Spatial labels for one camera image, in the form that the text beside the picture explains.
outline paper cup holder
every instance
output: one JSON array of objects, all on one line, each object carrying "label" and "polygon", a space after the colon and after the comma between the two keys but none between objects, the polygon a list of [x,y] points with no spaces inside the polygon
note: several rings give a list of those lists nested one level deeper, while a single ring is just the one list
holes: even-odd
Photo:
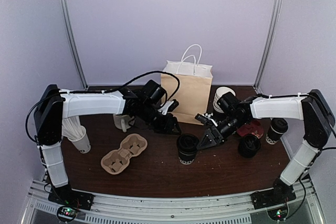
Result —
[{"label": "paper cup holder", "polygon": [[101,159],[101,166],[112,175],[121,173],[130,164],[132,157],[139,156],[147,148],[147,140],[138,134],[130,134],[113,150]]}]

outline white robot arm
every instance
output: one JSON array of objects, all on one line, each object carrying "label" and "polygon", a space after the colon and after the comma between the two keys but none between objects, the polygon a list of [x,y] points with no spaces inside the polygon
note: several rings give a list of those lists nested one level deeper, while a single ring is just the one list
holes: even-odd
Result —
[{"label": "white robot arm", "polygon": [[[205,149],[223,144],[238,128],[253,119],[291,118],[304,121],[305,135],[303,142],[274,183],[271,192],[254,193],[252,195],[255,207],[265,207],[284,202],[291,193],[293,185],[301,174],[312,165],[312,162],[325,146],[335,125],[335,117],[319,90],[308,94],[286,95],[272,97],[256,95],[245,101],[239,101],[230,92],[224,94],[218,101],[220,108],[228,117],[218,126],[212,125],[198,145]],[[203,116],[195,117],[204,124],[211,123]]]},{"label": "white robot arm", "polygon": [[87,202],[92,202],[93,197],[71,189],[61,152],[62,120],[80,115],[128,114],[141,118],[157,133],[180,134],[177,119],[168,113],[179,103],[173,100],[161,108],[156,105],[164,95],[166,91],[152,80],[136,91],[70,91],[59,90],[54,84],[48,86],[34,112],[34,120],[36,142],[54,193],[49,200],[63,204],[76,199],[81,208],[89,209]]}]

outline white wall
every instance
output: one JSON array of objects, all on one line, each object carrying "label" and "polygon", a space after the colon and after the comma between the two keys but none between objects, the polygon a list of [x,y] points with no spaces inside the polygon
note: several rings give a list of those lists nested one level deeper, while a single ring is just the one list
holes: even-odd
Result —
[{"label": "white wall", "polygon": [[162,70],[166,60],[180,60],[194,43],[203,47],[201,63],[214,65],[214,83],[253,84],[274,2],[67,1],[89,84],[121,84],[141,73]]},{"label": "white wall", "polygon": [[[336,0],[283,0],[266,72],[264,93],[322,91],[336,114]],[[290,121],[287,140],[295,152],[303,123]],[[328,146],[336,146],[330,137]],[[327,223],[336,223],[336,153],[325,151],[311,169]]]},{"label": "white wall", "polygon": [[48,84],[81,85],[59,0],[0,0],[0,17],[0,220],[16,223],[32,179],[43,173],[25,116]]}]

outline brown paper bag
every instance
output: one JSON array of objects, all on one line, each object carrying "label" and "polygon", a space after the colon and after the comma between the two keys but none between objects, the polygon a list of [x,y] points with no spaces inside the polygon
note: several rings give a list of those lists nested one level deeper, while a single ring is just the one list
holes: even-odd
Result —
[{"label": "brown paper bag", "polygon": [[[195,115],[204,114],[207,109],[212,74],[210,65],[198,64],[202,55],[202,48],[196,64],[196,57],[189,55],[184,58],[187,51],[198,44],[191,45],[183,54],[181,61],[167,61],[163,71],[176,75],[180,80],[180,88],[172,97],[179,102],[179,106],[172,112],[179,122],[201,124],[195,119]],[[194,63],[184,62],[193,57]],[[176,80],[168,75],[161,75],[161,86],[167,91],[168,96],[176,89]]]}]

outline wooden table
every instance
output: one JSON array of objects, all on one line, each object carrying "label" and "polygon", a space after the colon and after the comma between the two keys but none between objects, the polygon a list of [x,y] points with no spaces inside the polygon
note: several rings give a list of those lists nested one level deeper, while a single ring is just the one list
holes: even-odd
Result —
[{"label": "wooden table", "polygon": [[[255,94],[252,87],[231,88],[239,99]],[[212,88],[209,104],[212,103],[215,89]],[[87,129],[91,151],[80,154],[68,140],[62,143],[67,174],[74,189],[137,197],[235,194],[271,187],[289,162],[282,143],[269,145],[264,135],[260,151],[251,159],[238,154],[239,140],[231,136],[224,145],[199,151],[193,164],[183,165],[177,156],[177,136],[135,128],[123,133],[114,127],[113,116],[109,114],[82,116],[80,119]],[[270,121],[260,121],[267,132]],[[180,125],[183,133],[192,133],[199,138],[203,136],[203,126]],[[118,149],[120,142],[130,133],[145,137],[147,149],[140,156],[132,158],[121,174],[108,174],[100,166],[100,160],[106,153]]]}]

